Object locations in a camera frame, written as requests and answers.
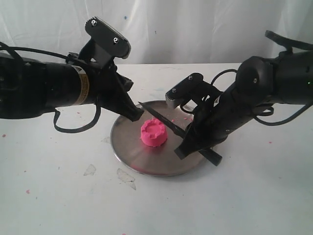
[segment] metal plate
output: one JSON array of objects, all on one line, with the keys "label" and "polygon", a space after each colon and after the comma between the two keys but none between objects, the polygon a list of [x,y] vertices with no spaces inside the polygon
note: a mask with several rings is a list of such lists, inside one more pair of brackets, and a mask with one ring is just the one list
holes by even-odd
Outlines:
[{"label": "metal plate", "polygon": [[[185,129],[191,122],[192,115],[184,113],[180,108],[170,109],[165,101],[146,102],[169,120]],[[186,173],[202,163],[205,158],[198,152],[183,160],[174,153],[182,139],[166,127],[167,141],[160,147],[146,146],[140,139],[140,128],[143,123],[153,116],[147,111],[140,120],[131,122],[123,116],[115,121],[111,131],[111,145],[117,158],[125,165],[139,173],[153,176],[174,176]]]}]

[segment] white curtain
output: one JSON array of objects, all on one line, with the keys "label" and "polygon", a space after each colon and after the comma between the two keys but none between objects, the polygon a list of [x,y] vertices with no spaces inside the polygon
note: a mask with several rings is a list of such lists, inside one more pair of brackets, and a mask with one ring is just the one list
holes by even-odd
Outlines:
[{"label": "white curtain", "polygon": [[[121,32],[132,51],[125,64],[234,63],[282,50],[272,30],[313,43],[312,0],[0,0],[0,41],[62,54],[88,41],[93,16]],[[60,61],[42,55],[23,56]]]}]

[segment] screw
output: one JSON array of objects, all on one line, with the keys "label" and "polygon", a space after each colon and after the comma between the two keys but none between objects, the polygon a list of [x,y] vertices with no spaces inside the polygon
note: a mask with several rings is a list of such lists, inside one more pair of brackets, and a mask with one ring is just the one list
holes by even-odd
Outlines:
[{"label": "screw", "polygon": [[118,44],[118,41],[119,41],[119,39],[118,38],[113,38],[113,42],[114,42],[114,44]]},{"label": "screw", "polygon": [[96,21],[96,20],[92,20],[92,21],[91,21],[91,25],[92,25],[92,26],[96,26],[96,25],[97,25],[97,21]]}]

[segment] warning label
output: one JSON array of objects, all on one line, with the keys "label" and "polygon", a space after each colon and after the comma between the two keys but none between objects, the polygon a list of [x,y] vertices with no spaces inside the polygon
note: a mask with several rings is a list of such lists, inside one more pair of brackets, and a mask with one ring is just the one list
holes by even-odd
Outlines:
[{"label": "warning label", "polygon": [[83,70],[82,67],[72,65],[72,67],[77,71],[79,78],[80,78],[80,94],[76,100],[75,103],[72,105],[80,105],[84,103],[84,101],[87,99],[88,93],[89,93],[89,79],[86,74],[86,72]]}]

